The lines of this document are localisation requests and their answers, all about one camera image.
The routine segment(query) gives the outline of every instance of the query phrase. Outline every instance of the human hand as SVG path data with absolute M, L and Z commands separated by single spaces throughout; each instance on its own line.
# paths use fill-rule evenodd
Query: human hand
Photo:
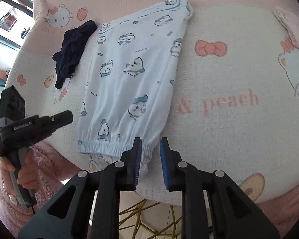
M 25 189 L 28 190 L 38 190 L 39 189 L 39 181 L 37 174 L 37 166 L 34 162 L 34 152 L 32 149 L 29 149 L 25 158 L 26 164 L 21 167 L 18 173 L 17 183 L 22 185 Z M 5 190 L 8 194 L 13 196 L 16 195 L 16 191 L 13 187 L 10 172 L 15 171 L 15 167 L 10 162 L 10 160 L 6 157 L 2 157 L 0 161 L 0 171 L 1 176 L 4 182 Z

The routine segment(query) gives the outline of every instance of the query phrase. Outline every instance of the white pants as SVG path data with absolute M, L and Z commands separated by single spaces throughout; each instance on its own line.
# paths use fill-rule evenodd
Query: white pants
M 114 162 L 142 139 L 140 178 L 169 114 L 187 0 L 168 0 L 102 24 L 90 62 L 76 148 Z

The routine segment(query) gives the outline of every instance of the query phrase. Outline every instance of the metal rivet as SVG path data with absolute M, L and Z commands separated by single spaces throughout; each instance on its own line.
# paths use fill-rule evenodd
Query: metal rivet
M 187 162 L 179 162 L 178 163 L 178 167 L 181 167 L 181 168 L 185 168 L 185 167 L 187 167 Z
M 115 163 L 115 167 L 117 167 L 117 168 L 121 168 L 123 166 L 124 166 L 124 162 L 122 162 L 122 161 L 118 161 Z
M 216 175 L 217 177 L 224 177 L 225 173 L 224 173 L 222 170 L 217 170 L 217 171 L 215 172 L 215 175 Z
M 83 178 L 83 177 L 85 177 L 85 176 L 87 176 L 87 171 L 79 171 L 78 173 L 77 173 L 77 176 L 79 176 L 80 178 Z

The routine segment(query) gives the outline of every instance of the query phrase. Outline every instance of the pink sweater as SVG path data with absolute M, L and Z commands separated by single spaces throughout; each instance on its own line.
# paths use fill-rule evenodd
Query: pink sweater
M 37 212 L 63 186 L 61 181 L 72 178 L 80 169 L 44 141 L 32 146 L 32 149 L 40 183 L 40 189 L 35 193 L 37 205 L 34 206 L 34 211 Z M 1 178 L 0 200 L 0 219 L 17 238 L 21 228 L 33 216 L 33 211 L 31 208 L 21 209 L 10 201 L 3 190 Z

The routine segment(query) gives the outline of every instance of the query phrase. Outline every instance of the black cloth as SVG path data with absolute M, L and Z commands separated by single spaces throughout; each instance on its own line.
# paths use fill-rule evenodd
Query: black cloth
M 56 89 L 61 89 L 65 79 L 73 76 L 85 45 L 96 29 L 95 22 L 89 20 L 80 27 L 67 30 L 64 33 L 61 51 L 56 52 L 52 57 L 56 62 Z

